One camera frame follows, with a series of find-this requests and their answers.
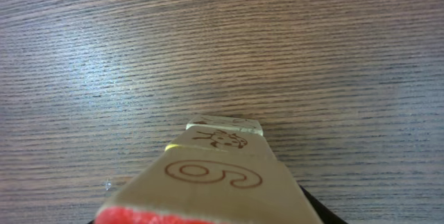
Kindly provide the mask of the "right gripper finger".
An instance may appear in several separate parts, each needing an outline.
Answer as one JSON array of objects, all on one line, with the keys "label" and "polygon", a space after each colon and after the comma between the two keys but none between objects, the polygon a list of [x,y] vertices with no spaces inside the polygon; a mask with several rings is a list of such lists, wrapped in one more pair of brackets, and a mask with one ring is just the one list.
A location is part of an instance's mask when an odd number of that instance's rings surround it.
[{"label": "right gripper finger", "polygon": [[300,188],[324,224],[348,224],[312,196],[304,187],[300,186]]}]

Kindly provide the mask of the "yellow ladybug block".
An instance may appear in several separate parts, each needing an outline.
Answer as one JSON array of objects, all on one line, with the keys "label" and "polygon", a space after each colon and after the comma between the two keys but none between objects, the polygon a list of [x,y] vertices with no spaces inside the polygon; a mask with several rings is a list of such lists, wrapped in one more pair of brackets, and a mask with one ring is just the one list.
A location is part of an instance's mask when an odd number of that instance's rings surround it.
[{"label": "yellow ladybug block", "polygon": [[276,159],[263,136],[222,128],[192,126],[171,141],[165,150],[177,147],[200,148]]}]

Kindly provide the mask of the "green O block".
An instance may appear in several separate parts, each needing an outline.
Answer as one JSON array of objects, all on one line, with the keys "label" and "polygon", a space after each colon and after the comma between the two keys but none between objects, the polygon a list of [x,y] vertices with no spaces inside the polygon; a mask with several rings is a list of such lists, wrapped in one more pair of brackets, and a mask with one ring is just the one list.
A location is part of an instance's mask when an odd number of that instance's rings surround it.
[{"label": "green O block", "polygon": [[238,132],[248,132],[261,136],[264,135],[264,131],[260,123],[254,119],[198,115],[187,123],[186,129],[189,129],[193,126],[203,126],[208,128],[219,128]]}]

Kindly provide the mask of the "red I block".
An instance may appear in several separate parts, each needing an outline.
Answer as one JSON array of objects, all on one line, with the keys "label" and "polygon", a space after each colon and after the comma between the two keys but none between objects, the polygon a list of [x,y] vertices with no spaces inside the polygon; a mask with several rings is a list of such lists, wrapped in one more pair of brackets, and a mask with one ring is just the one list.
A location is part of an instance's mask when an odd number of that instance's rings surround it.
[{"label": "red I block", "polygon": [[321,219],[288,168],[275,159],[170,148],[110,196],[96,223],[176,217],[209,223],[299,224]]}]

